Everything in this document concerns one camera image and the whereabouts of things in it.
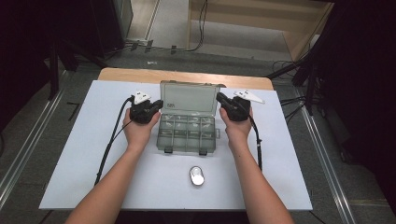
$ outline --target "white paper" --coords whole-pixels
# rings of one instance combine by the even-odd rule
[[[137,90],[161,98],[159,84],[94,81],[54,170],[40,209],[73,209],[92,189],[106,145],[122,103]],[[237,89],[220,90],[228,97]],[[249,90],[265,101],[252,104],[253,117],[262,139],[262,169],[265,177],[289,210],[312,210],[290,134],[275,91]],[[228,148],[225,124],[216,115],[220,129],[217,149],[207,157],[164,154],[156,147],[158,124],[136,167],[122,208],[137,210],[243,210],[245,209],[233,156]],[[257,159],[255,133],[248,137]],[[113,143],[102,177],[126,148],[123,134]],[[191,183],[190,169],[201,167],[205,183]]]

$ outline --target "box lid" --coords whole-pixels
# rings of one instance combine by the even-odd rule
[[[193,82],[161,82],[164,114],[214,117],[218,107],[216,95],[223,85]]]

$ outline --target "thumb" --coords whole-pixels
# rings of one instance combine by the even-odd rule
[[[227,124],[230,121],[227,115],[227,111],[223,107],[221,107],[219,112],[222,120],[224,120],[224,122]]]
[[[149,122],[149,126],[152,128],[154,127],[154,125],[158,122],[158,120],[160,119],[161,113],[157,112],[155,113],[152,118],[151,121]]]

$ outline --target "black cable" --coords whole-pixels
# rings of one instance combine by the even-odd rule
[[[317,215],[314,214],[314,212],[309,211],[310,214],[312,214],[312,216],[314,216],[317,220],[319,220],[321,223],[326,224],[326,222],[324,222],[322,219],[320,219],[320,217],[318,217]]]
[[[290,62],[290,61],[282,61],[282,60],[273,62],[273,64],[272,64],[272,70],[273,70],[273,72],[275,72],[275,64],[277,64],[277,63],[289,63],[289,62]]]
[[[293,110],[291,113],[289,113],[285,119],[289,118],[288,121],[286,122],[286,124],[289,124],[290,120],[294,117],[295,114],[297,114],[297,112],[303,108],[304,105],[299,105],[295,110]]]
[[[294,62],[285,62],[285,63],[292,63],[294,65],[294,71],[297,72],[298,66],[296,66]],[[289,72],[287,72],[286,75],[288,75],[290,77],[294,77],[294,74],[290,74]]]
[[[206,20],[206,12],[207,12],[207,0],[205,0],[204,5],[201,8],[201,13],[199,16],[199,30],[200,30],[200,41],[198,45],[194,49],[169,49],[169,48],[162,48],[162,47],[147,47],[145,45],[137,45],[137,47],[145,48],[145,49],[164,49],[164,50],[172,50],[172,51],[196,51],[204,44],[204,32],[205,32],[205,20]],[[119,51],[123,51],[126,49],[131,49],[133,46],[127,46],[123,49],[118,49],[111,51],[109,53],[116,53]]]
[[[294,61],[276,61],[276,62],[274,62],[273,63],[273,66],[272,66],[272,68],[273,68],[273,73],[272,74],[270,74],[270,75],[267,75],[267,76],[265,76],[265,77],[268,77],[268,78],[270,78],[270,79],[273,79],[273,78],[276,78],[276,77],[280,77],[280,76],[282,76],[282,75],[284,75],[284,74],[288,74],[288,72],[290,71],[290,70],[293,70],[293,69],[304,69],[303,67],[301,67],[302,66],[302,64],[304,64],[304,62],[306,61],[306,58],[308,57],[308,53],[310,52],[310,50],[309,51],[307,51],[305,54],[303,54],[301,57],[300,57],[300,60],[298,60],[298,61],[296,61],[296,62],[294,62]],[[279,70],[277,70],[277,71],[275,71],[275,69],[274,69],[274,65],[276,64],[276,63],[280,63],[280,62],[283,62],[283,64],[282,64],[282,66],[281,66],[281,68],[279,69]],[[288,65],[288,66],[286,66],[286,67],[283,67],[284,66],[284,64],[285,63],[292,63],[292,65],[293,65],[293,67],[291,67],[290,65]]]
[[[289,104],[293,104],[293,103],[304,101],[304,100],[305,100],[305,96],[300,96],[300,97],[296,97],[296,98],[280,100],[279,102],[283,106],[283,105],[289,105]]]
[[[105,153],[104,153],[103,158],[102,158],[102,162],[100,163],[99,171],[98,171],[98,173],[97,173],[97,175],[96,175],[96,180],[95,180],[95,184],[94,184],[94,185],[96,185],[96,184],[99,182],[99,180],[100,180],[100,177],[101,177],[102,172],[103,172],[103,168],[105,167],[105,162],[106,162],[106,159],[107,159],[108,152],[110,151],[110,148],[111,148],[111,145],[113,144],[114,140],[115,140],[116,137],[119,135],[119,133],[126,127],[126,125],[123,126],[122,129],[121,129],[121,131],[119,131],[119,132],[117,133],[117,136],[115,136],[115,135],[116,135],[116,131],[117,131],[117,127],[119,126],[119,122],[120,122],[120,118],[121,118],[122,112],[123,112],[123,110],[124,110],[124,107],[125,107],[125,105],[126,105],[128,102],[130,102],[130,101],[132,101],[132,98],[131,98],[131,97],[128,98],[128,99],[126,99],[125,102],[122,104],[122,107],[121,107],[121,109],[120,109],[119,116],[118,116],[118,118],[117,118],[116,125],[115,125],[114,130],[113,130],[113,134],[111,134],[110,141],[109,141],[108,144],[107,144]]]
[[[294,117],[294,115],[297,114],[297,112],[303,108],[304,105],[300,105],[299,107],[297,107],[297,109],[291,114],[291,116],[289,117],[288,121],[286,121],[286,124],[289,124],[290,120]]]
[[[43,224],[47,218],[52,214],[53,210],[49,210],[48,213],[41,219],[41,221],[38,224]]]
[[[257,143],[257,163],[259,165],[260,170],[262,170],[262,140],[259,136],[259,129],[257,128],[256,122],[254,122],[253,117],[250,116],[250,113],[246,111],[246,109],[241,106],[239,103],[235,102],[236,106],[243,110],[248,118],[250,119],[251,126],[253,127],[254,132],[256,133],[256,143]]]

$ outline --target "hand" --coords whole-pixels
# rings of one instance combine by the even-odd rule
[[[128,108],[125,112],[125,118],[123,120],[123,125],[131,122],[129,118],[130,109]],[[138,148],[139,150],[143,150],[146,144],[149,142],[149,137],[151,135],[151,129],[160,119],[160,112],[157,112],[152,117],[150,123],[148,124],[139,124],[135,122],[131,122],[124,128],[124,133],[126,136],[126,140],[128,142],[128,148]]]
[[[219,110],[221,118],[227,126],[225,132],[228,135],[229,147],[231,150],[241,148],[242,145],[248,143],[248,134],[250,133],[251,123],[250,120],[232,121],[228,118],[227,111],[224,108]],[[253,111],[250,108],[250,116],[253,117]]]

